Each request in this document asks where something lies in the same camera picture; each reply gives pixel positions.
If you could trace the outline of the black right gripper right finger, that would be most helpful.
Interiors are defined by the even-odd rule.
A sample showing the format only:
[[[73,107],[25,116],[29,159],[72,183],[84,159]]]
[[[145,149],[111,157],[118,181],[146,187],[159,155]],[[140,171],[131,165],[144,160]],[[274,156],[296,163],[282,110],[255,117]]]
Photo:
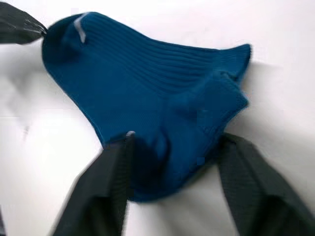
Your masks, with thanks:
[[[220,141],[220,179],[241,236],[313,236],[315,217],[295,190],[239,136]]]

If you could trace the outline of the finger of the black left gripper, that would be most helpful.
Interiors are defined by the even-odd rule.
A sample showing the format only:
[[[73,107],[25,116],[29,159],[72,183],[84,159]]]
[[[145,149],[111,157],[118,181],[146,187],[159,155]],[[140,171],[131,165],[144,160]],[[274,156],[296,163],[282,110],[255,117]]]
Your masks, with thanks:
[[[0,25],[14,30],[47,31],[47,28],[33,16],[3,1],[0,2]]]
[[[0,24],[0,43],[26,45],[33,43],[47,34],[42,27],[16,27],[5,23]]]

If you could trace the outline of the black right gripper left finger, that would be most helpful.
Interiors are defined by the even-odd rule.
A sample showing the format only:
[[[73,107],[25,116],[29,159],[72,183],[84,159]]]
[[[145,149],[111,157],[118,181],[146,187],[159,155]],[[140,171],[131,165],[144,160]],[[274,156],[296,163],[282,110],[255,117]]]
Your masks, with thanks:
[[[130,196],[135,134],[109,140],[77,178],[53,228],[54,236],[120,236]]]

